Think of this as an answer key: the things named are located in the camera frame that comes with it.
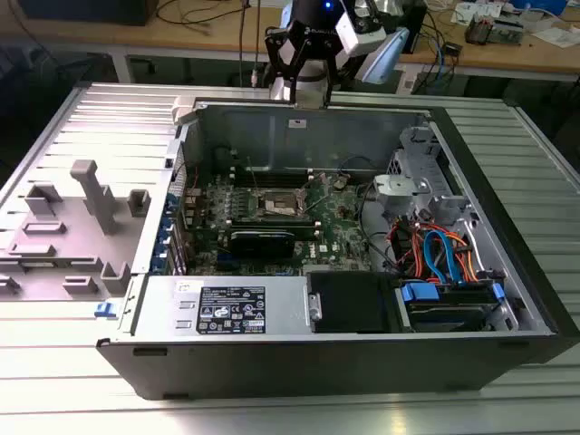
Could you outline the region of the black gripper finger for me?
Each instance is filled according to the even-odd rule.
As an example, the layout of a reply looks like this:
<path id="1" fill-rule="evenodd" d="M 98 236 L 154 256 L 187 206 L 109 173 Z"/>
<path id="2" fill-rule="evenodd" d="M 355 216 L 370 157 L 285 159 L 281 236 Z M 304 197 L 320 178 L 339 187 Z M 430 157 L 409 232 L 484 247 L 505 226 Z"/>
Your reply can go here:
<path id="1" fill-rule="evenodd" d="M 265 44 L 271 97 L 295 104 L 298 75 L 302 70 L 302 34 L 293 24 L 286 28 L 270 27 L 266 29 Z"/>
<path id="2" fill-rule="evenodd" d="M 327 107 L 331 102 L 334 83 L 338 78 L 336 55 L 340 52 L 340 44 L 335 42 L 319 42 L 317 44 L 318 60 L 323 69 L 318 76 L 317 88 L 322 95 L 322 107 Z"/>

